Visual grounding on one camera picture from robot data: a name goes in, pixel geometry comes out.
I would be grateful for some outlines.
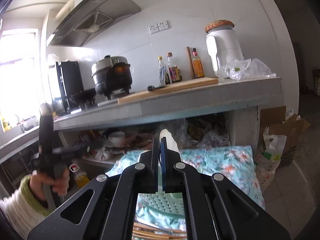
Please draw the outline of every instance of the white bowl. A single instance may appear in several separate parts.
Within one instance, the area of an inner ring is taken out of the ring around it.
[[[125,140],[125,133],[121,131],[110,133],[109,139],[115,146],[119,146]]]

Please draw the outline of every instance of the countertop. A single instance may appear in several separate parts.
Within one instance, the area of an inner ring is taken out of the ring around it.
[[[58,131],[160,122],[258,106],[282,92],[281,78],[225,80],[127,104],[99,106],[64,116],[54,122]]]

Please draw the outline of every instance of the range hood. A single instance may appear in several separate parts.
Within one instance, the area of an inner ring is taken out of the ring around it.
[[[81,47],[108,27],[140,11],[132,0],[83,0],[59,24],[47,45]]]

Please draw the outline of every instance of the electrical outlet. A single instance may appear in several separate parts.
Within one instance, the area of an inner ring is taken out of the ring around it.
[[[150,34],[159,32],[159,26],[157,24],[153,24],[148,28],[149,28]]]
[[[162,21],[158,23],[159,31],[167,30],[169,29],[168,21]]]

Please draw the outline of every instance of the green cuff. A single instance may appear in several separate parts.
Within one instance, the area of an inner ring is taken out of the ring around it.
[[[41,203],[33,196],[29,188],[31,174],[25,176],[20,182],[20,190],[27,203],[38,213],[45,217],[50,215],[49,209],[45,208]]]

